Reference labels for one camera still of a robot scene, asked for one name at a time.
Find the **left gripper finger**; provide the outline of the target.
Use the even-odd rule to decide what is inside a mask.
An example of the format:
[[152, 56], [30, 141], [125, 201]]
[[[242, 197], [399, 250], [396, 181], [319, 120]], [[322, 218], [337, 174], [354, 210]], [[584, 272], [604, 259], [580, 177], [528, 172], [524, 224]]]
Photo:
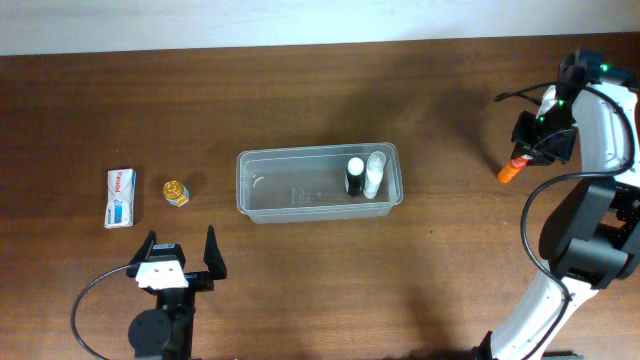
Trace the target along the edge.
[[147, 259], [151, 249], [156, 245], [156, 243], [157, 243], [156, 233], [153, 230], [150, 230], [146, 239], [142, 243], [141, 247], [132, 257], [130, 263], [138, 264], [144, 261], [145, 259]]
[[209, 225], [207, 229], [203, 262], [206, 264], [213, 280], [227, 278], [227, 267], [219, 250], [215, 229], [212, 225]]

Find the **white medicine box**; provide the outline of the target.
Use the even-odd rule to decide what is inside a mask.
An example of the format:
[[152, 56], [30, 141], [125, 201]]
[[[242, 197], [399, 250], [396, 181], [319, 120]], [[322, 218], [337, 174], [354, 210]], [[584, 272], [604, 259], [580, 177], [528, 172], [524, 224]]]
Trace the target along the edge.
[[134, 224], [136, 172], [118, 169], [107, 172], [107, 205], [104, 227], [131, 227]]

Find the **orange tube white cap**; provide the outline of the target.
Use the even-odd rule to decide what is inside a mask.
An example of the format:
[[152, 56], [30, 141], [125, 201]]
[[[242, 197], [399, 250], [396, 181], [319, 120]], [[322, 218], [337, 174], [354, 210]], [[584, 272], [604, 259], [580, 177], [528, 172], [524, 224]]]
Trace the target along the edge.
[[509, 183], [516, 175], [528, 166], [530, 160], [532, 160], [532, 157], [529, 155], [521, 155], [510, 159], [498, 173], [497, 179], [503, 184]]

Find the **black bottle white cap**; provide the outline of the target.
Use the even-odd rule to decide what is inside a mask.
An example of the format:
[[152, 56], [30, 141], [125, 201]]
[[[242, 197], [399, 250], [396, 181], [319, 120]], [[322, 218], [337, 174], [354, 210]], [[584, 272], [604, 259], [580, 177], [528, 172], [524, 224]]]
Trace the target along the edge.
[[365, 163], [360, 157], [352, 157], [345, 171], [345, 189], [348, 195], [355, 197], [362, 193], [365, 182]]

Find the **white lotion bottle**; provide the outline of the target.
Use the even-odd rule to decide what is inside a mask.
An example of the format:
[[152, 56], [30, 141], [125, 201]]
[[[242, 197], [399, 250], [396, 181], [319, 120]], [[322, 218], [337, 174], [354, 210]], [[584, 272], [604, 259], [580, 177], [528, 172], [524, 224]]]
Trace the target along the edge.
[[373, 152], [366, 163], [365, 183], [363, 195], [367, 199], [374, 199], [384, 177], [386, 155], [381, 151]]

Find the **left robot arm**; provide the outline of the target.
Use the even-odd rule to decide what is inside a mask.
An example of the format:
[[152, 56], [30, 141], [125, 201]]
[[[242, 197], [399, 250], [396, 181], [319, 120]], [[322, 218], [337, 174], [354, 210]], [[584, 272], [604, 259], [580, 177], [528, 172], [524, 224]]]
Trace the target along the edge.
[[188, 360], [192, 357], [196, 295], [212, 292], [227, 278], [213, 226], [207, 229], [205, 271], [184, 270], [186, 258], [178, 244], [160, 244], [151, 231], [129, 262], [126, 275], [153, 295], [155, 307], [139, 313], [128, 329], [136, 359]]

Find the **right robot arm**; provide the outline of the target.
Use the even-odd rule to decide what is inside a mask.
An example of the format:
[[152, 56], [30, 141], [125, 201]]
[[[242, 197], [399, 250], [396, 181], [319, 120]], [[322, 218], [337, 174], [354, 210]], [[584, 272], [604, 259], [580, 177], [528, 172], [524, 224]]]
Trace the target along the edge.
[[581, 169], [542, 183], [527, 198], [520, 236], [537, 273], [508, 319], [473, 349], [475, 359], [547, 358], [578, 308], [639, 265], [636, 75], [579, 49], [559, 64], [556, 80], [540, 87], [538, 110], [519, 115], [514, 150], [497, 178], [508, 183], [528, 166], [566, 163], [575, 147]]

